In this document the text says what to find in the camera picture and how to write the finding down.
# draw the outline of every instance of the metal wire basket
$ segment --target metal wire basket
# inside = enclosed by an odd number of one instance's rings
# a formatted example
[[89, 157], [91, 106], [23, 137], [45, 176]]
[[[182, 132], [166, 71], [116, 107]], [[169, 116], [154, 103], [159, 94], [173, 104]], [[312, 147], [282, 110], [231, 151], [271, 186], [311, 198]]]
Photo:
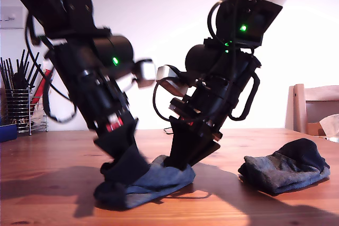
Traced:
[[18, 133], [32, 131], [48, 131], [47, 116], [43, 111], [40, 97], [33, 96], [32, 90], [6, 89], [6, 115], [3, 117], [7, 124], [16, 124]]

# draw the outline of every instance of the black strap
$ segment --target black strap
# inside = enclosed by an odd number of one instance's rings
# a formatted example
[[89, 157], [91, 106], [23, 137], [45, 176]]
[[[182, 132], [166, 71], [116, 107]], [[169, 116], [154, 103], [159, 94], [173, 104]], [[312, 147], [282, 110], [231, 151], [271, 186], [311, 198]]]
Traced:
[[246, 104], [245, 104], [245, 107], [244, 107], [242, 114], [240, 115], [240, 117], [233, 117], [232, 111], [231, 111], [228, 115], [229, 118], [232, 119], [233, 121], [244, 120], [247, 117], [247, 115], [249, 114], [249, 110], [251, 109], [254, 96], [255, 96], [256, 92], [258, 91], [258, 88], [259, 88], [259, 85], [260, 85], [260, 79], [255, 72], [252, 73], [252, 78], [254, 80], [253, 87], [252, 87], [252, 90], [251, 90], [251, 92], [248, 96], [248, 99], [246, 101]]

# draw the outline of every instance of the red component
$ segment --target red component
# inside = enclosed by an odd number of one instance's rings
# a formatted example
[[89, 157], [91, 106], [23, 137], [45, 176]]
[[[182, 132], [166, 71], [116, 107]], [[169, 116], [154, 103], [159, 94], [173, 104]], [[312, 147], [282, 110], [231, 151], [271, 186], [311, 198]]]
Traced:
[[118, 117], [118, 120], [119, 120], [120, 125], [123, 125], [121, 117]]
[[118, 117], [118, 121], [115, 123], [110, 123], [106, 125], [106, 129], [111, 132], [123, 125], [121, 117]]
[[192, 126], [193, 125], [193, 122], [188, 122], [187, 123], [189, 126]]
[[106, 129], [107, 129], [109, 132], [113, 131], [113, 127], [112, 127], [110, 124], [107, 124], [107, 125], [106, 125]]

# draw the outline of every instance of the wooden chair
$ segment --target wooden chair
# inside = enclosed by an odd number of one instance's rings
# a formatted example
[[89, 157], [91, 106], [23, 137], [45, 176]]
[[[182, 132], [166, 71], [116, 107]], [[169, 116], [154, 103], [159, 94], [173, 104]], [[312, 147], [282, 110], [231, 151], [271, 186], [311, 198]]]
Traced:
[[303, 84], [296, 84], [293, 91], [294, 130], [315, 136], [325, 135], [319, 121], [339, 114], [339, 86], [304, 88]]

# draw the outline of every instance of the metal frame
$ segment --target metal frame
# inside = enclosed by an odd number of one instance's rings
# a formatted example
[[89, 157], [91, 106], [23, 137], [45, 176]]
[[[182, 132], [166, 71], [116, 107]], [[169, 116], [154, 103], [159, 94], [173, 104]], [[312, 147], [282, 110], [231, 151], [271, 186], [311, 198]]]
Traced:
[[31, 101], [33, 98], [40, 99], [40, 97], [32, 96], [30, 87], [27, 89], [6, 89], [5, 91], [7, 95], [6, 123], [16, 124], [18, 133], [29, 133], [29, 135], [32, 135], [32, 131], [42, 129], [48, 132], [48, 118], [45, 114], [42, 117], [32, 117], [31, 107], [33, 105]]

